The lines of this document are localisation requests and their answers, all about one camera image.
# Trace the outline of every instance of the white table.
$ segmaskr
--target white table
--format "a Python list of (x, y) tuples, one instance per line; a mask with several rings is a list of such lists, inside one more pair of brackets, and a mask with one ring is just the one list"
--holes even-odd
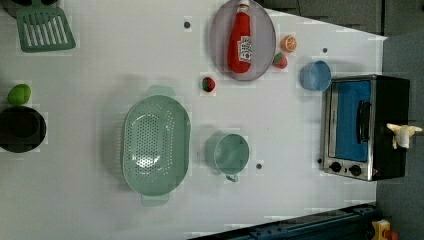
[[(48, 121), (37, 150), (0, 152), (0, 239), (185, 239), (376, 200), (376, 183), (319, 169), (322, 95), (297, 79), (314, 60), (337, 76), (381, 73), (384, 38), (268, 11), (277, 43), (292, 34), (298, 49), (286, 70), (236, 82), (207, 47), (224, 2), (62, 1), (77, 48), (43, 54), (22, 53), (14, 19), (0, 11), (2, 108), (10, 88), (27, 83), (28, 105)], [(217, 81), (214, 93), (201, 90), (204, 76)], [(173, 87), (189, 111), (191, 157), (169, 202), (146, 208), (121, 175), (119, 150), (123, 120), (152, 84)], [(204, 163), (216, 130), (251, 146), (238, 183)]]

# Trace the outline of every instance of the white toy figure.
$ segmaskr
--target white toy figure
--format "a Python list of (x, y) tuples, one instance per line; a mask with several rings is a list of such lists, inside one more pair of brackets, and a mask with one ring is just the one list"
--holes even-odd
[(397, 144), (403, 148), (409, 148), (409, 138), (412, 137), (415, 132), (421, 132), (422, 129), (419, 127), (408, 126), (408, 125), (394, 125), (388, 123), (387, 128), (392, 130), (395, 135), (393, 136), (393, 148), (397, 149)]

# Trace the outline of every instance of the red strawberry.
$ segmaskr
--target red strawberry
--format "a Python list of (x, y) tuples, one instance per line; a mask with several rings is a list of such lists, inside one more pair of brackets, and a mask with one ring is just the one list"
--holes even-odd
[(284, 69), (287, 67), (287, 58), (286, 56), (284, 56), (284, 54), (282, 53), (278, 53), (277, 55), (275, 55), (274, 57), (274, 61), (272, 62), (272, 65), (274, 65), (275, 67)]
[(202, 81), (202, 87), (206, 92), (212, 92), (215, 88), (215, 81), (210, 77), (205, 77)]

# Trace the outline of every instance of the blue bowl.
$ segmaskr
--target blue bowl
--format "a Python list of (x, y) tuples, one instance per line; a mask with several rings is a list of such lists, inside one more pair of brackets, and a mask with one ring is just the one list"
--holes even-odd
[(331, 84), (331, 71), (323, 61), (310, 63), (300, 72), (300, 84), (310, 91), (325, 91)]

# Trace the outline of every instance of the spatula handle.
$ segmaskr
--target spatula handle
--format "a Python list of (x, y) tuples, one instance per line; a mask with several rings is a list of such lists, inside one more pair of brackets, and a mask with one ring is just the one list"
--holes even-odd
[(41, 0), (31, 0), (31, 1), (32, 1), (31, 7), (41, 7), (41, 6), (43, 6), (43, 4), (41, 3)]

